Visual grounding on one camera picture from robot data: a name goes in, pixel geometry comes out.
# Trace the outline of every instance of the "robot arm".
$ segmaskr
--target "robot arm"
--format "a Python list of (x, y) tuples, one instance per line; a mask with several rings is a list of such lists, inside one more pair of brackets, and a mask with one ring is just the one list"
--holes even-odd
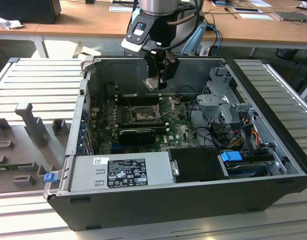
[[(164, 89), (166, 81), (174, 78), (179, 60), (171, 50), (184, 44), (199, 25), (199, 13), (204, 0), (194, 0), (195, 6), (180, 0), (139, 0), (140, 12), (127, 31), (121, 46), (134, 56), (144, 58), (148, 66), (148, 78), (145, 82), (150, 90)], [(187, 17), (178, 19), (180, 13), (194, 10)], [(196, 18), (191, 33), (172, 45), (176, 37), (177, 26)]]

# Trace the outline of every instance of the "blue latch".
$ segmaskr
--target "blue latch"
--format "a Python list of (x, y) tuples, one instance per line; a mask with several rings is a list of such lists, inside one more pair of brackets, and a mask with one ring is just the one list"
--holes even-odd
[(238, 151), (225, 151), (221, 155), (222, 161), (224, 162), (233, 162), (233, 161), (242, 161), (243, 158)]
[(57, 173), (46, 173), (44, 175), (43, 181), (45, 183), (56, 183), (57, 182)]

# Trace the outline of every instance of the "paper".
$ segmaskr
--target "paper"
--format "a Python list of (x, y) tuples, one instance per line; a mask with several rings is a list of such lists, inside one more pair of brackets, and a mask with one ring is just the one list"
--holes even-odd
[(110, 12), (124, 12), (124, 13), (131, 13), (133, 11), (132, 7), (128, 6), (111, 6), (109, 8)]
[(239, 13), (243, 19), (257, 19), (257, 20), (273, 20), (270, 16), (264, 14), (248, 14)]
[(11, 21), (9, 21), (9, 20), (6, 20), (6, 19), (3, 19), (3, 18), (0, 17), (0, 27), (2, 29), (9, 30), (9, 29), (21, 28), (23, 26), (24, 25), (22, 25), (21, 22), (18, 21), (18, 20), (11, 20)]
[(249, 0), (256, 7), (272, 7), (270, 4), (266, 3), (263, 0)]

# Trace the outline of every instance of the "power supply label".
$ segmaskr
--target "power supply label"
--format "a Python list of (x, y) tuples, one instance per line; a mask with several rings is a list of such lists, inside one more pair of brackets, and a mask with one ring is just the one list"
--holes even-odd
[(107, 186), (113, 188), (148, 185), (146, 161), (141, 159), (108, 161)]

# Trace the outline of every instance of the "wooden desk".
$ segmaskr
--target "wooden desk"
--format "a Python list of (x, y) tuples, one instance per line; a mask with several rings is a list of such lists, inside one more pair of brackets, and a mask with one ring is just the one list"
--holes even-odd
[(127, 30), (130, 12), (109, 11), (111, 4), (85, 1), (60, 1), (61, 15), (55, 24), (40, 24), (36, 35), (114, 37), (122, 39)]
[[(249, 47), (245, 44), (264, 44), (265, 45), (307, 45), (307, 24), (299, 22), (280, 21), (280, 19), (273, 13), (265, 12), (294, 12), (298, 11), (296, 7), (297, 1), (293, 0), (265, 0), (271, 4), (272, 8), (257, 7), (264, 14), (270, 16), (273, 20), (257, 20), (257, 19), (243, 19), (239, 14), (235, 14), (238, 19), (224, 10), (224, 8), (216, 9), (211, 2), (205, 2), (204, 12), (222, 13), (214, 14), (215, 24), (217, 29), (223, 35), (223, 45), (232, 45), (239, 43), (241, 47)], [(234, 4), (237, 7), (243, 8), (239, 4)], [(209, 23), (213, 23), (211, 14), (206, 14), (206, 19)], [(214, 41), (215, 33), (206, 32), (203, 37), (205, 41)]]
[(42, 37), (35, 35), (35, 30), (39, 26), (39, 23), (23, 23), (23, 26), (24, 27), (10, 30), (0, 27), (0, 39), (33, 41), (40, 56), (43, 58), (48, 57), (48, 54), (45, 54), (47, 51)]
[[(31, 40), (40, 57), (48, 57), (44, 40), (64, 40), (73, 42), (121, 42), (125, 36), (130, 19), (130, 12), (111, 12), (111, 4), (85, 1), (70, 2), (61, 0), (62, 12), (55, 24), (25, 23), (24, 28), (4, 30), (0, 28), (0, 39)], [(298, 4), (294, 0), (265, 0), (273, 7), (259, 7), (263, 12), (294, 12)], [(227, 13), (224, 8), (216, 9), (208, 0), (203, 11)], [(253, 48), (290, 48), (307, 49), (307, 24), (296, 25), (280, 22), (279, 18), (269, 13), (273, 20), (243, 19), (239, 14), (214, 14), (217, 29), (223, 35), (222, 46)], [(212, 16), (206, 15), (212, 23)], [(216, 39), (215, 33), (208, 31), (203, 36), (205, 47), (211, 46)]]

